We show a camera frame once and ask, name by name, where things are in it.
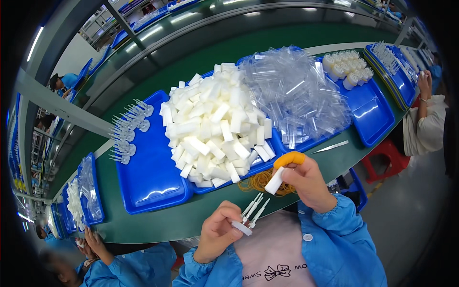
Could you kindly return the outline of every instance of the white wall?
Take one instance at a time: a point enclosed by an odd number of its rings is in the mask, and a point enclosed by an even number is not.
[[[78,33],[68,44],[51,75],[63,76],[67,73],[79,74],[90,58],[98,57],[99,53]]]

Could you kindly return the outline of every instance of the sleeve cuff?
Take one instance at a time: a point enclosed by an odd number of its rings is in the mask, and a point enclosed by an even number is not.
[[[194,266],[200,270],[200,272],[203,273],[208,273],[210,270],[212,270],[213,266],[215,265],[215,262],[217,259],[215,259],[212,262],[209,263],[199,263],[196,262],[193,255],[195,254],[197,247],[193,247],[190,249],[187,253],[183,255],[183,261],[185,264],[189,264],[189,266]]]

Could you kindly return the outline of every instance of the fingernail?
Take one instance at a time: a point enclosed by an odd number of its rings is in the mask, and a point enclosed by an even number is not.
[[[232,232],[234,236],[242,236],[242,232],[237,228],[233,228]]]

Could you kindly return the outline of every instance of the blue work jacket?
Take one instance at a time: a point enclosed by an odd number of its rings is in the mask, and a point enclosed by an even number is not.
[[[333,195],[336,207],[324,214],[298,202],[302,255],[317,286],[387,286],[366,223],[355,214],[352,200],[341,194]],[[192,248],[184,255],[185,265],[172,282],[173,287],[242,286],[242,263],[233,245],[208,264],[194,261],[195,250]]]
[[[64,83],[65,89],[68,90],[75,85],[77,78],[78,76],[74,73],[67,73],[61,78],[61,81]],[[58,93],[60,97],[64,94],[62,90],[59,90]]]
[[[91,264],[80,287],[167,287],[177,256],[169,242],[145,250],[115,256],[110,265],[102,260]],[[76,269],[83,267],[82,262]]]

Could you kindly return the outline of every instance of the hand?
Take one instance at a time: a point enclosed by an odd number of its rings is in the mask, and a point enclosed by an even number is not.
[[[424,71],[424,76],[419,75],[418,87],[421,93],[421,99],[427,101],[432,95],[432,76],[429,71]]]
[[[193,256],[196,262],[212,262],[222,255],[231,243],[242,237],[242,232],[231,226],[233,220],[242,222],[241,213],[241,209],[237,205],[225,200],[204,221],[201,239]]]
[[[77,238],[77,239],[75,239],[75,241],[77,241],[79,245],[83,245],[84,246],[83,248],[81,248],[80,246],[77,246],[77,247],[81,251],[81,253],[86,255],[86,257],[88,259],[96,259],[97,258],[97,256],[92,252],[91,247],[89,247],[89,244],[86,243],[86,239]]]
[[[94,253],[99,256],[105,265],[110,265],[113,262],[114,256],[107,251],[99,235],[97,233],[93,233],[87,226],[84,227],[84,234],[87,244]]]
[[[293,185],[301,201],[315,212],[326,213],[335,208],[336,197],[328,191],[319,166],[312,158],[305,157],[302,164],[288,164],[281,178]]]

